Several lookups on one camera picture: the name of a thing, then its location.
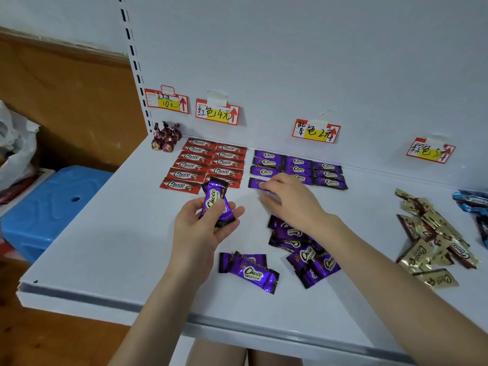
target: red wrapper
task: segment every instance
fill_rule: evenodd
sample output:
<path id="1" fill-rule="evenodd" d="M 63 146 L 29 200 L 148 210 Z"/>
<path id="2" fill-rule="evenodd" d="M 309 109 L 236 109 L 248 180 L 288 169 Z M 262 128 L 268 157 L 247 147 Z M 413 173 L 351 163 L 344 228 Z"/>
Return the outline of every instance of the red wrapper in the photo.
<path id="1" fill-rule="evenodd" d="M 210 181 L 211 177 L 215 177 L 215 176 L 211 175 L 210 173 L 207 173 L 207 175 L 205 176 L 205 182 Z M 222 177 L 222 176 L 219 176 L 219 178 L 226 181 L 229 184 L 229 187 L 233 187 L 235 189 L 238 189 L 241 187 L 241 180 L 240 179 L 231 178 L 231 177 Z"/>
<path id="2" fill-rule="evenodd" d="M 181 168 L 170 168 L 166 178 L 182 179 L 191 182 L 204 182 L 205 173 Z"/>
<path id="3" fill-rule="evenodd" d="M 195 154 L 195 153 L 182 151 L 180 155 L 178 155 L 178 160 L 189 160 L 189 161 L 203 163 L 203 164 L 210 164 L 212 157 L 205 154 Z"/>
<path id="4" fill-rule="evenodd" d="M 210 155 L 210 156 L 214 152 L 213 150 L 208 148 L 204 148 L 201 146 L 194 146 L 194 145 L 186 145 L 186 144 L 183 146 L 182 151 L 186 153 L 195 153 L 195 154 L 203 154 L 203 155 Z"/>
<path id="5" fill-rule="evenodd" d="M 182 159 L 176 159 L 173 167 L 181 168 L 181 169 L 189 169 L 192 171 L 197 171 L 202 173 L 205 173 L 208 169 L 208 165 L 206 164 L 190 161 L 190 160 L 182 160 Z"/>
<path id="6" fill-rule="evenodd" d="M 214 158 L 231 159 L 231 160 L 241 160 L 244 161 L 246 154 L 231 153 L 227 151 L 216 151 L 213 154 Z"/>
<path id="7" fill-rule="evenodd" d="M 217 144 L 215 151 L 216 152 L 225 151 L 225 152 L 230 152 L 230 153 L 238 153 L 238 154 L 246 155 L 247 147 L 230 145 L 230 144 L 222 144 L 219 142 Z"/>
<path id="8" fill-rule="evenodd" d="M 210 165 L 216 165 L 219 167 L 236 168 L 244 170 L 244 162 L 240 160 L 228 159 L 228 158 L 217 158 L 213 157 Z"/>
<path id="9" fill-rule="evenodd" d="M 215 150 L 217 147 L 217 143 L 214 141 L 204 140 L 204 139 L 196 139 L 196 138 L 189 138 L 186 141 L 187 146 L 198 146 L 200 148 L 207 148 L 210 150 Z"/>
<path id="10" fill-rule="evenodd" d="M 198 192 L 200 191 L 201 185 L 197 184 L 196 182 L 183 181 L 183 180 L 179 180 L 179 179 L 173 179 L 173 178 L 166 177 L 162 181 L 162 183 L 159 187 L 162 187 L 163 189 L 168 189 L 168 190 L 176 190 L 176 191 L 183 191 L 185 193 L 198 194 Z"/>
<path id="11" fill-rule="evenodd" d="M 216 176 L 216 177 L 226 177 L 226 178 L 234 178 L 241 180 L 242 175 L 244 174 L 243 171 L 235 168 L 226 168 L 226 167 L 218 167 L 218 166 L 210 166 L 208 168 L 208 175 Z"/>

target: person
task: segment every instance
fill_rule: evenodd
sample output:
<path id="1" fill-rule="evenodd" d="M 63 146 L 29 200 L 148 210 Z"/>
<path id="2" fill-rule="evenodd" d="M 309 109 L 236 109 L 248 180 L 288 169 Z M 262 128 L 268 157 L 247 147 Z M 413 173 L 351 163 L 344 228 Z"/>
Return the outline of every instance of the person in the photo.
<path id="1" fill-rule="evenodd" d="M 277 194 L 260 197 L 271 214 L 302 230 L 335 258 L 396 341 L 419 365 L 488 362 L 488 335 L 427 285 L 370 246 L 341 219 L 322 209 L 295 177 L 281 173 L 260 184 Z M 111 366 L 167 365 L 198 288 L 214 265 L 215 251 L 238 226 L 243 207 L 230 202 L 236 221 L 214 228 L 224 210 L 217 201 L 198 220 L 203 198 L 187 202 L 176 217 L 168 267 L 113 356 Z M 243 365 L 247 349 L 196 340 L 187 365 Z M 248 351 L 249 364 L 295 365 L 301 361 Z"/>

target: pile of gold chocolate bars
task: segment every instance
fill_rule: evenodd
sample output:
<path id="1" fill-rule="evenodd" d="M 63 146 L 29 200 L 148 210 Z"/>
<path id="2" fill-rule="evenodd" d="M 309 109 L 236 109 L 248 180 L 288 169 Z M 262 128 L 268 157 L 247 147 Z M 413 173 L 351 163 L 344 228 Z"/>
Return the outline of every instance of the pile of gold chocolate bars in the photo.
<path id="1" fill-rule="evenodd" d="M 466 268 L 476 268 L 479 260 L 469 251 L 469 244 L 424 197 L 414 197 L 396 189 L 395 195 L 404 199 L 401 208 L 420 219 L 397 215 L 412 245 L 396 261 L 414 277 L 431 288 L 458 286 L 445 269 L 434 266 L 454 264 L 452 257 Z"/>

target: person's left hand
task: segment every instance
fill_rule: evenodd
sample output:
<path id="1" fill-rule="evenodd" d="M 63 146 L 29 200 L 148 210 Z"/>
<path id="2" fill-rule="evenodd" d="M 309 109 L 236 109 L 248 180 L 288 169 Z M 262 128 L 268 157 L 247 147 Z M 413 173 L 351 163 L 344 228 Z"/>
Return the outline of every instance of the person's left hand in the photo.
<path id="1" fill-rule="evenodd" d="M 223 199 L 217 200 L 199 220 L 204 199 L 199 197 L 188 201 L 176 217 L 173 249 L 168 264 L 168 270 L 191 275 L 198 286 L 210 275 L 217 246 L 239 226 L 238 218 L 244 213 L 244 207 L 236 208 L 234 202 L 229 202 L 236 220 L 216 228 L 215 223 L 223 213 L 225 203 Z"/>

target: plastic bag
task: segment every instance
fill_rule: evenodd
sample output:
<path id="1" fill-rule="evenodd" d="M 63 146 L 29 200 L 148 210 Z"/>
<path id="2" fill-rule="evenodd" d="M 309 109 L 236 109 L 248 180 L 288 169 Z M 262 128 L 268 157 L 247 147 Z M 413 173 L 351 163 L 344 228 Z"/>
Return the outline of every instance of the plastic bag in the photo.
<path id="1" fill-rule="evenodd" d="M 38 131 L 38 124 L 9 110 L 0 100 L 0 148 L 14 153 L 0 167 L 0 191 L 35 173 L 30 161 L 36 152 Z"/>

